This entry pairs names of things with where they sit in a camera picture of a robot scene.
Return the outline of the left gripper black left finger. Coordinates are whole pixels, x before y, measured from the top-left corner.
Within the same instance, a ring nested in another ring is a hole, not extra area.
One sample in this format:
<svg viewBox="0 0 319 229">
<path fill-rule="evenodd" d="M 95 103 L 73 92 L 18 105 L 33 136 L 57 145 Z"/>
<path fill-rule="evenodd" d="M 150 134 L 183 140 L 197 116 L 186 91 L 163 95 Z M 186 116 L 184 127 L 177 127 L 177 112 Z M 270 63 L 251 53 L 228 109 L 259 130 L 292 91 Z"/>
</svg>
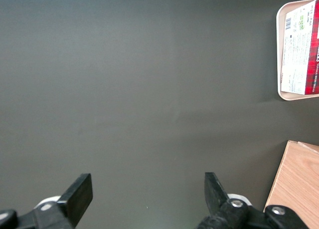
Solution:
<svg viewBox="0 0 319 229">
<path fill-rule="evenodd" d="M 81 174 L 60 196 L 40 201 L 19 216 L 15 210 L 1 210 L 2 229 L 74 229 L 93 199 L 91 174 Z"/>
</svg>

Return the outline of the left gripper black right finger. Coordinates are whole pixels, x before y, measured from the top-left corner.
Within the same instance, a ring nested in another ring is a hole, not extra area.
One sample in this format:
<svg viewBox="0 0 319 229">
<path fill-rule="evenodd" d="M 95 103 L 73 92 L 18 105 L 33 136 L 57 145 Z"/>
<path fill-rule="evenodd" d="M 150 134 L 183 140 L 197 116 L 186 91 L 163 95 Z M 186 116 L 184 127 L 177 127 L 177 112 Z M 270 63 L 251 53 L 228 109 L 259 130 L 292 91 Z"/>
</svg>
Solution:
<svg viewBox="0 0 319 229">
<path fill-rule="evenodd" d="M 307 229 L 308 226 L 292 209 L 282 205 L 255 209 L 250 201 L 237 194 L 228 194 L 216 174 L 205 173 L 205 201 L 209 215 L 198 229 Z"/>
</svg>

